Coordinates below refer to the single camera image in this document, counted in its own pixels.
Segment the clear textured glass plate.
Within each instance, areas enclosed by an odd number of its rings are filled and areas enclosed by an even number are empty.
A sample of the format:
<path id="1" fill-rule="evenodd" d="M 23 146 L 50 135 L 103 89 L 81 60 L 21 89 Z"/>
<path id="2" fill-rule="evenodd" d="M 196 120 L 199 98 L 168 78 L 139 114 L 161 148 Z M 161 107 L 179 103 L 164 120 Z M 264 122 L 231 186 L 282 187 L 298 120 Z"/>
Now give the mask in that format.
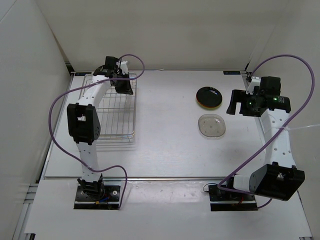
<path id="1" fill-rule="evenodd" d="M 199 131 L 208 138 L 219 138 L 226 132 L 223 118 L 217 114 L 204 114 L 198 119 Z"/>

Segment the orange plate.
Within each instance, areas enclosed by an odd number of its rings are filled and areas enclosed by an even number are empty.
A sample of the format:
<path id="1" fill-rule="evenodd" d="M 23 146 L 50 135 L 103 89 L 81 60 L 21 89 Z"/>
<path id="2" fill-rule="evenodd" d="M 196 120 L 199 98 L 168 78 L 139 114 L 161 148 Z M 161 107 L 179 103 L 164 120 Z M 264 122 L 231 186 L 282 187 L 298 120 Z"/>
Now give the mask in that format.
<path id="1" fill-rule="evenodd" d="M 196 100 L 196 103 L 207 110 L 215 110 L 218 109 L 221 104 L 222 100 L 214 100 L 214 99 L 209 99 L 209 100 Z"/>

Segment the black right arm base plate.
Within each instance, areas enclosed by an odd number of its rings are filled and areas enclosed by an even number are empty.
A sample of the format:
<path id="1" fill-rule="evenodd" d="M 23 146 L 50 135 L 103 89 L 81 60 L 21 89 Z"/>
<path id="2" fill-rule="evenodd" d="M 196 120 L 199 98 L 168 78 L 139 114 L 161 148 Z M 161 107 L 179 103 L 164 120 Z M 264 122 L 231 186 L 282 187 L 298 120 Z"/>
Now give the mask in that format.
<path id="1" fill-rule="evenodd" d="M 202 191 L 209 195 L 211 212 L 257 211 L 258 206 L 254 195 L 224 191 L 218 184 L 210 182 L 202 187 Z"/>

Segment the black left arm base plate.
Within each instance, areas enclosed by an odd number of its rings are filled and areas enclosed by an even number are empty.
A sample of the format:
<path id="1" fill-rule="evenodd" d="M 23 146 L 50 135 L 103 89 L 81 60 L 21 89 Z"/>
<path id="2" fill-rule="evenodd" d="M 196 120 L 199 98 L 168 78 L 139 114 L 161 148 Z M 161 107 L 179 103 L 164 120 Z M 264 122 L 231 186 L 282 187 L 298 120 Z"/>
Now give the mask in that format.
<path id="1" fill-rule="evenodd" d="M 121 196 L 120 185 L 104 184 L 104 190 L 98 196 L 88 195 L 78 184 L 73 208 L 75 210 L 118 210 Z"/>

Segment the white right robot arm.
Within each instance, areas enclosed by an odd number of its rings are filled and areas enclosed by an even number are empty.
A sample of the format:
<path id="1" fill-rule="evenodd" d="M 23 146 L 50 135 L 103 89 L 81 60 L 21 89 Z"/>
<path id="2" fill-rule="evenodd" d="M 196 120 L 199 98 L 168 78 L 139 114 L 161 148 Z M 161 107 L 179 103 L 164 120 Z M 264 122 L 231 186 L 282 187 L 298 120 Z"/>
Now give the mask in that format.
<path id="1" fill-rule="evenodd" d="M 230 200 L 242 194 L 256 195 L 288 201 L 305 180 L 305 173 L 297 169 L 293 159 L 289 132 L 285 123 L 290 119 L 291 103 L 281 95 L 281 79 L 264 76 L 251 77 L 245 90 L 234 89 L 231 93 L 227 114 L 239 113 L 256 117 L 262 126 L 265 159 L 263 165 L 251 174 L 232 173 L 218 184 Z"/>

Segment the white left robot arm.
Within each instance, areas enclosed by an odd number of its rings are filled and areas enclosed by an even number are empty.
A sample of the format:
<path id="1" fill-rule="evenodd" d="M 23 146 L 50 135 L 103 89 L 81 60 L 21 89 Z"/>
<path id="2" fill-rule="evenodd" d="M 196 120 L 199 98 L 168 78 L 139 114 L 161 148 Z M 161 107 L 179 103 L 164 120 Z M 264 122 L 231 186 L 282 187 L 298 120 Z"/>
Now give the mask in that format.
<path id="1" fill-rule="evenodd" d="M 104 64 L 91 75 L 83 95 L 67 106 L 68 133 L 76 143 L 82 165 L 82 176 L 77 181 L 82 191 L 95 201 L 105 194 L 102 173 L 97 172 L 97 139 L 101 134 L 98 107 L 110 88 L 119 94 L 132 95 L 129 78 L 126 61 L 106 56 Z"/>

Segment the black plate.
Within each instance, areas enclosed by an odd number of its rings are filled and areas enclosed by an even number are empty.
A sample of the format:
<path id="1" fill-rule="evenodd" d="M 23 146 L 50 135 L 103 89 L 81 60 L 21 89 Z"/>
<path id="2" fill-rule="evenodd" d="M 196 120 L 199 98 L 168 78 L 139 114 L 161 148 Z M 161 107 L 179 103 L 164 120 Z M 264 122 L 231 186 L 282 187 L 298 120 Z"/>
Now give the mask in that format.
<path id="1" fill-rule="evenodd" d="M 211 86 L 204 86 L 200 88 L 196 95 L 196 100 L 220 100 L 223 101 L 223 96 L 219 90 Z"/>

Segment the green plate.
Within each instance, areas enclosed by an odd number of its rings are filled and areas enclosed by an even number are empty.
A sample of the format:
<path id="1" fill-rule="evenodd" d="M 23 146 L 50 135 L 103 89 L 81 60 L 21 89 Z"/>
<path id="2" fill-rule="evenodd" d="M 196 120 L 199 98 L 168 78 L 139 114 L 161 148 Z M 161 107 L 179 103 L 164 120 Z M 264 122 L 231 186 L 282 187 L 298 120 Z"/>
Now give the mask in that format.
<path id="1" fill-rule="evenodd" d="M 205 105 L 201 105 L 201 104 L 198 104 L 198 106 L 204 110 L 207 110 L 207 111 L 215 111 L 221 107 L 221 105 L 210 107 L 210 106 L 205 106 Z"/>

